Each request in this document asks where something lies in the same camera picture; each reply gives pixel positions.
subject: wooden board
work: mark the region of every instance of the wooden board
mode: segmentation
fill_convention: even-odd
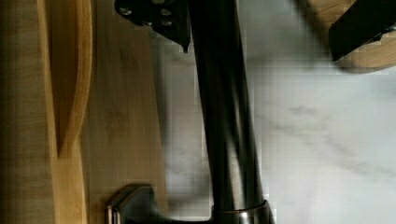
[[[166,211],[148,31],[111,1],[0,10],[1,223],[104,223],[132,183],[152,184]]]
[[[328,46],[328,31],[356,0],[296,0],[300,9]],[[383,36],[380,41],[363,45],[337,63],[350,71],[374,71],[396,65],[396,32]]]
[[[0,223],[53,223],[36,1],[0,1]]]
[[[104,202],[132,183],[151,184],[166,213],[148,30],[116,14],[112,1],[98,0],[95,15],[95,72],[82,135],[90,223],[101,223]]]

